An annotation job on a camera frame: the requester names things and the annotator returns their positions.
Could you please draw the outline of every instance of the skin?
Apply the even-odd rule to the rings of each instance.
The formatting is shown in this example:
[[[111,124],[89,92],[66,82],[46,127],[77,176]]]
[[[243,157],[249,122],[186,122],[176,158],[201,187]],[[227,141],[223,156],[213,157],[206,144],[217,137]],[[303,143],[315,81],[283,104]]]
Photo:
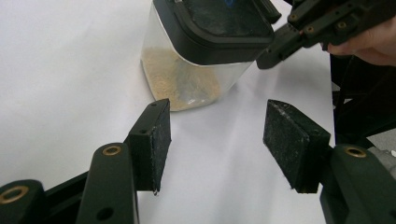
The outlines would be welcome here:
[[[329,45],[334,55],[356,55],[367,63],[396,66],[396,16],[339,45]]]

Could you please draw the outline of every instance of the container lid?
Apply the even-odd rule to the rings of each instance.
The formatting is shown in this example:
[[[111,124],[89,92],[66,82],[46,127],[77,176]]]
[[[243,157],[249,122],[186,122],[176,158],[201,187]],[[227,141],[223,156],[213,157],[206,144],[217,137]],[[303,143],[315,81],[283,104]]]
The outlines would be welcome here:
[[[255,0],[154,0],[173,47],[197,64],[255,61],[274,30]]]

